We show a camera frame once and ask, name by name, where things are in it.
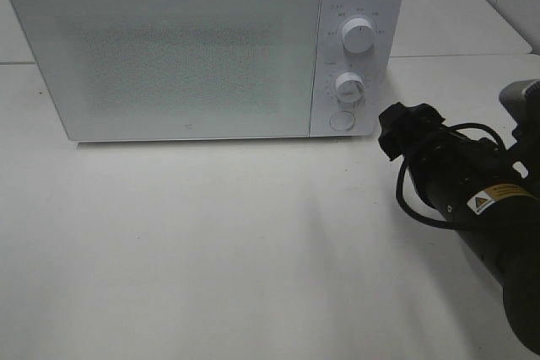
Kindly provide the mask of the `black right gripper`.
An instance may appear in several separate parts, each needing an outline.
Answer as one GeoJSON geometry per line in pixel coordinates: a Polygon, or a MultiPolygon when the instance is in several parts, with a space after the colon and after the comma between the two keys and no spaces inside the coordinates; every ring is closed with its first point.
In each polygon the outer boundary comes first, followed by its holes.
{"type": "Polygon", "coordinates": [[[379,114],[381,134],[378,143],[390,161],[399,157],[408,161],[420,160],[447,143],[443,121],[431,105],[395,103],[379,114]]]}

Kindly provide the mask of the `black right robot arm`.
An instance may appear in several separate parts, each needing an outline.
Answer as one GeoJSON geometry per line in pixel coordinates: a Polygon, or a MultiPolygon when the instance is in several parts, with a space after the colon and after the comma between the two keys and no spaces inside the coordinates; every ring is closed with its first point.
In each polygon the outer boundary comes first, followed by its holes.
{"type": "Polygon", "coordinates": [[[518,341],[538,353],[539,197],[495,130],[444,121],[427,104],[396,103],[380,114],[381,149],[402,158],[397,204],[424,225],[457,232],[502,287],[518,341]]]}

